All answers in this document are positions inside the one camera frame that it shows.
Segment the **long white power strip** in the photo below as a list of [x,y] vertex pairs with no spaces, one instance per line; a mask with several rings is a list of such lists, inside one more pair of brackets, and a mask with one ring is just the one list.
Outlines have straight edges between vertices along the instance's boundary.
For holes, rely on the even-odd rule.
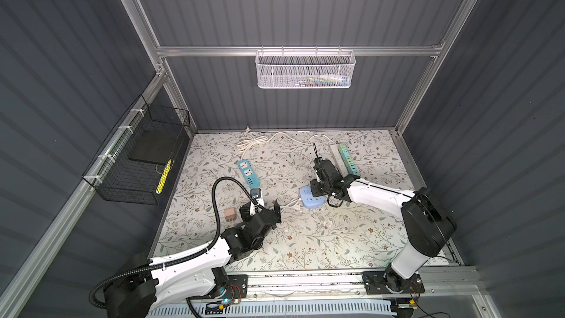
[[353,156],[345,144],[334,144],[330,146],[335,165],[343,177],[347,175],[360,176],[360,172],[353,160]]

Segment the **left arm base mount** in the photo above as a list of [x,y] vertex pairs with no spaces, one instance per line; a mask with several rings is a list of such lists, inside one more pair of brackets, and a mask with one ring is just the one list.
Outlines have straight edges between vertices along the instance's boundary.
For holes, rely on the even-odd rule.
[[222,277],[220,284],[213,282],[212,290],[200,296],[191,296],[190,299],[214,299],[214,300],[241,300],[247,296],[248,275],[227,275]]

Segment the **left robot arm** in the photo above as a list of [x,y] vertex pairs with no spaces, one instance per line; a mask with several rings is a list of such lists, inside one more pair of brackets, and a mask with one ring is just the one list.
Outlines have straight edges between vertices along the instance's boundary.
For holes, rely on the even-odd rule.
[[281,222],[281,208],[261,210],[226,229],[213,247],[207,244],[169,257],[131,258],[122,272],[102,286],[108,317],[145,317],[152,310],[185,298],[221,297],[230,285],[225,266],[249,257]]

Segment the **teal small power strip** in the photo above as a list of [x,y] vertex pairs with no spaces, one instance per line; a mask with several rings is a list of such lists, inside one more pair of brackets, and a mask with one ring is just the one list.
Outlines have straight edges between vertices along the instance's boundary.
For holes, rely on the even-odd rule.
[[250,189],[260,188],[259,178],[248,160],[240,160],[238,162],[238,167]]

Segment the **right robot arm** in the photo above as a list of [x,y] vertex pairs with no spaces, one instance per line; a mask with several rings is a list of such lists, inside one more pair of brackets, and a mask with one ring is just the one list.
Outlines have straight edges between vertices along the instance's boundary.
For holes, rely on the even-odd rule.
[[388,287],[400,291],[429,260],[436,257],[456,232],[456,221],[429,188],[403,191],[371,183],[357,175],[343,176],[331,160],[313,160],[316,178],[310,182],[313,195],[362,204],[399,217],[408,242],[385,269]]

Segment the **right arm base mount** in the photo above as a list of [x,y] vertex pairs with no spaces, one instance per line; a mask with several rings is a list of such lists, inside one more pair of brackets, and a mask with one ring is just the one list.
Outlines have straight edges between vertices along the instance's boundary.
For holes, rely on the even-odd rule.
[[369,270],[362,272],[367,294],[422,294],[425,287],[418,272],[404,279],[393,270]]

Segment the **blue square power socket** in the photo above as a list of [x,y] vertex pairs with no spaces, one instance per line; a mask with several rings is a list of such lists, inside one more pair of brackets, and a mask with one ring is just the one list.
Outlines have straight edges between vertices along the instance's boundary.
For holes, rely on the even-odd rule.
[[315,209],[320,208],[326,203],[326,197],[324,195],[315,197],[309,185],[306,185],[300,189],[300,200],[305,209]]

